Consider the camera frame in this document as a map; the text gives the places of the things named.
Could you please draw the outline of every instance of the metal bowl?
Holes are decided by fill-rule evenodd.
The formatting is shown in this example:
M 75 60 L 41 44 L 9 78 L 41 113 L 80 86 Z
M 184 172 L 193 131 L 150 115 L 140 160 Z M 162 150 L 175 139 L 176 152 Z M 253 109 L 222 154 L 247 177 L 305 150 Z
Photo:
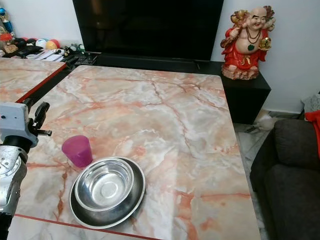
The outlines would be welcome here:
M 104 211 L 90 211 L 78 203 L 75 196 L 76 183 L 74 183 L 69 197 L 70 208 L 75 220 L 87 228 L 106 229 L 122 223 L 137 210 L 144 197 L 146 180 L 142 169 L 129 158 L 112 157 L 112 159 L 121 159 L 130 165 L 134 174 L 132 189 L 127 198 L 116 207 Z
M 130 165 L 119 158 L 105 158 L 86 167 L 75 182 L 77 202 L 90 211 L 110 210 L 126 199 L 134 184 Z

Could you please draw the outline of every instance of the sofa cushion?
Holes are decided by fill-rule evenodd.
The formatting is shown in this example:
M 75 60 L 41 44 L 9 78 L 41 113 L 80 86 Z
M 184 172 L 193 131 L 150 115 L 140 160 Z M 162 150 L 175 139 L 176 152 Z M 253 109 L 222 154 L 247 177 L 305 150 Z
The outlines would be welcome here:
M 277 121 L 274 137 L 281 163 L 320 170 L 316 132 L 310 122 L 297 119 Z
M 264 184 L 279 240 L 320 240 L 320 172 L 277 164 Z

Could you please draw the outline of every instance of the statue's bead necklace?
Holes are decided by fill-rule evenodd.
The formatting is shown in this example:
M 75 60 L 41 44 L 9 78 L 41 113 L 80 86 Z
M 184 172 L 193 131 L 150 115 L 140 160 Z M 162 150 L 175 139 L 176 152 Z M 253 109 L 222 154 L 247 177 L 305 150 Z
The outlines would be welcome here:
M 255 49 L 255 46 L 254 46 L 253 44 L 255 44 L 256 42 L 258 42 L 258 40 L 259 40 L 259 37 L 260 37 L 260 35 L 261 35 L 261 29 L 259 29 L 259 32 L 256 34 L 255 37 L 252 37 L 252 36 L 250 35 L 250 32 L 249 32 L 249 30 L 248 30 L 247 27 L 245 28 L 245 30 L 246 30 L 246 37 L 247 37 L 249 43 L 251 43 L 251 44 L 248 46 L 248 50 L 249 50 L 249 51 L 252 51 L 253 49 Z

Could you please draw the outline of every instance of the black tv screen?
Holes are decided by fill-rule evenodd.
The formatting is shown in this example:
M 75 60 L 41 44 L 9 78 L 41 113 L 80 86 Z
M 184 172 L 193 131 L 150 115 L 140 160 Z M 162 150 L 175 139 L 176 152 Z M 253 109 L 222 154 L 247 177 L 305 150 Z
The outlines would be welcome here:
M 85 50 L 210 60 L 223 0 L 73 0 Z

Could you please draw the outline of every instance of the large metal bowl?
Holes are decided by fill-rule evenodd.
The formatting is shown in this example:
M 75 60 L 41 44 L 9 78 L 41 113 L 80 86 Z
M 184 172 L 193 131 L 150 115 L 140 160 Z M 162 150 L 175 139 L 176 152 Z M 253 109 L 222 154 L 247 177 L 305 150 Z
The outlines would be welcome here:
M 98 160 L 79 175 L 74 195 L 77 202 L 90 211 L 106 211 L 123 202 L 134 184 L 130 165 L 119 158 Z
M 90 211 L 78 203 L 75 197 L 74 183 L 70 192 L 69 205 L 75 220 L 87 228 L 106 229 L 122 223 L 137 210 L 144 197 L 146 180 L 142 169 L 129 158 L 112 157 L 112 159 L 122 159 L 130 165 L 134 174 L 132 189 L 128 197 L 114 208 L 104 211 Z

